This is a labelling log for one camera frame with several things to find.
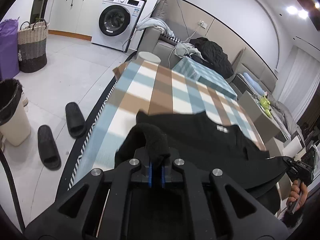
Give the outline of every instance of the purple bag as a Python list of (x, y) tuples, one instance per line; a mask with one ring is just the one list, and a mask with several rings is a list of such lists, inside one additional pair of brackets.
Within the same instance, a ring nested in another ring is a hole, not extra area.
[(19, 73), (18, 20), (0, 23), (0, 80), (13, 78)]

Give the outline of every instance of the wall outlet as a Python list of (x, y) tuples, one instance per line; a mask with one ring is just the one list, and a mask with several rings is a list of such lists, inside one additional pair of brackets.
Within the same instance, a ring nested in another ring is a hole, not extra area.
[(204, 29), (208, 27), (208, 25), (204, 21), (201, 21), (201, 20), (198, 22), (198, 25)]

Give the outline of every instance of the houndstooth pillow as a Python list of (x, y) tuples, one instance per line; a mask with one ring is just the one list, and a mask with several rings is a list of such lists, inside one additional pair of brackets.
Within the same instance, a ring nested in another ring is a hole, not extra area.
[(173, 37), (168, 37), (168, 36), (165, 36), (163, 34), (160, 34), (159, 39), (161, 41), (165, 41), (165, 42), (167, 42), (167, 43), (169, 43), (169, 44), (171, 44), (173, 46), (176, 46), (177, 43), (181, 43), (181, 40), (179, 38), (177, 38), (177, 37), (174, 37), (174, 38)]

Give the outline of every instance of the washing machine control panel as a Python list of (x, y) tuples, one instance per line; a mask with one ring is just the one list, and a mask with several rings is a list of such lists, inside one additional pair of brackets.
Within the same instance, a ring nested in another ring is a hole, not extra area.
[(112, 2), (119, 4), (131, 5), (132, 7), (142, 8), (144, 1), (142, 0), (103, 0), (103, 2)]

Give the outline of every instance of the blue checkered cloth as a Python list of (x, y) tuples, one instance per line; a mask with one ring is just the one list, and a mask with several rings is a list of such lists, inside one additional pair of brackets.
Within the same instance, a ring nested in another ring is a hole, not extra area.
[(168, 68), (138, 60), (127, 68), (97, 116), (75, 164), (69, 188), (93, 168), (113, 169), (115, 153), (136, 124), (139, 110), (153, 114), (196, 114), (225, 127), (236, 124), (259, 149), (266, 150), (252, 120), (239, 104), (222, 93)]
[(228, 82), (225, 81), (220, 74), (195, 62), (189, 57), (183, 57), (172, 70), (211, 87), (233, 100), (236, 100), (237, 98), (236, 92), (233, 91)]

